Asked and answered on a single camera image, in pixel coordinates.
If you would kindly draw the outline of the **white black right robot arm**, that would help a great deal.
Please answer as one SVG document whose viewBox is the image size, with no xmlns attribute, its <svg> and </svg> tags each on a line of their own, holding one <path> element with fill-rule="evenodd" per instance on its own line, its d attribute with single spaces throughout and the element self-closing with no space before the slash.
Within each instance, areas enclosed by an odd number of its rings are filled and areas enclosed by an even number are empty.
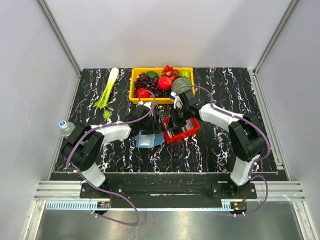
<svg viewBox="0 0 320 240">
<path fill-rule="evenodd" d="M 191 119 L 211 123 L 228 132 L 236 160 L 227 192 L 231 197 L 239 198 L 246 191 L 245 184 L 250 180 L 254 162 L 270 152 L 270 144 L 257 117 L 233 113 L 216 106 L 212 101 L 202 101 L 192 90 L 180 94 L 173 91 L 171 99 L 173 107 L 167 122 L 163 124 L 169 137 L 186 130 L 187 122 Z"/>
</svg>

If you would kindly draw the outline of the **blue leather card holder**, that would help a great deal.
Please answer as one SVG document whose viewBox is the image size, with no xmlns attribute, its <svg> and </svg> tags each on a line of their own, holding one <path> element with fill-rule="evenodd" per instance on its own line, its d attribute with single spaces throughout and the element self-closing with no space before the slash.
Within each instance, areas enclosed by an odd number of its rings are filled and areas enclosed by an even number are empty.
<svg viewBox="0 0 320 240">
<path fill-rule="evenodd" d="M 137 148 L 151 149 L 158 145 L 161 145 L 164 141 L 163 133 L 154 133 L 154 134 L 142 134 L 140 132 L 135 136 L 135 146 Z"/>
</svg>

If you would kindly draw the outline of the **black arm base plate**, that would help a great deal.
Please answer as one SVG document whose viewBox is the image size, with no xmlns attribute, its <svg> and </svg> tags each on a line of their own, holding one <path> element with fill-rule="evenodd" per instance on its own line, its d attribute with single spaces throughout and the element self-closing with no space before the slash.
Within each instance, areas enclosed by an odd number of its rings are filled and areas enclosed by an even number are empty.
<svg viewBox="0 0 320 240">
<path fill-rule="evenodd" d="M 108 185 L 108 190 L 125 197 L 132 196 L 202 196 L 213 199 L 248 199 L 258 198 L 255 185 L 250 183 L 244 190 L 231 193 L 227 183 L 219 182 L 121 182 Z"/>
</svg>

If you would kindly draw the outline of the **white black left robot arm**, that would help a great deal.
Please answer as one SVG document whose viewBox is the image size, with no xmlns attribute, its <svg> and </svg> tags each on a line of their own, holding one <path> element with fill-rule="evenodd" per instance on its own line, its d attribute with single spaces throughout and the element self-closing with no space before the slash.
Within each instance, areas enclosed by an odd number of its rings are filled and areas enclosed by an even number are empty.
<svg viewBox="0 0 320 240">
<path fill-rule="evenodd" d="M 107 179 L 96 164 L 101 146 L 135 137 L 143 130 L 153 131 L 153 127 L 148 128 L 147 125 L 155 119 L 152 113 L 154 106 L 152 102 L 139 102 L 124 121 L 119 120 L 106 125 L 76 123 L 75 128 L 66 135 L 66 140 L 61 146 L 66 168 L 78 172 L 87 183 L 92 184 L 90 190 L 96 197 L 106 196 L 109 190 Z"/>
</svg>

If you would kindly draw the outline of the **red plastic card tray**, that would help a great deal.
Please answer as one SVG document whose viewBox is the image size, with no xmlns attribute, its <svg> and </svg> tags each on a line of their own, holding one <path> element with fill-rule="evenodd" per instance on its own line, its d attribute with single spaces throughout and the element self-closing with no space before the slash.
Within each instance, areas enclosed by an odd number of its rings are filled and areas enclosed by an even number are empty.
<svg viewBox="0 0 320 240">
<path fill-rule="evenodd" d="M 169 130 L 164 132 L 164 139 L 167 144 L 177 143 L 182 139 L 194 136 L 200 130 L 200 124 L 198 123 L 198 127 L 192 130 L 186 130 L 186 125 L 174 130 Z"/>
</svg>

